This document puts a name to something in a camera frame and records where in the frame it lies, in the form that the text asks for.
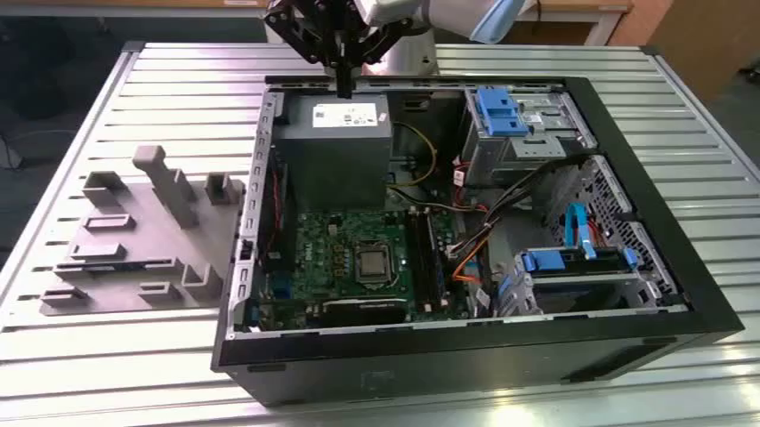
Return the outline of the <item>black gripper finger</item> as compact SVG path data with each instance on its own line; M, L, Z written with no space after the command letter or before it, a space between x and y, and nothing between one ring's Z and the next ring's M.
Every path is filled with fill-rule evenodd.
M274 33L312 63L321 63L334 77L337 96L345 96L345 53L340 7L332 1L271 1L265 23Z
M381 25L373 32L358 20L349 24L344 35L344 96L356 89L356 75L364 64L374 64L413 27L413 20L397 20Z

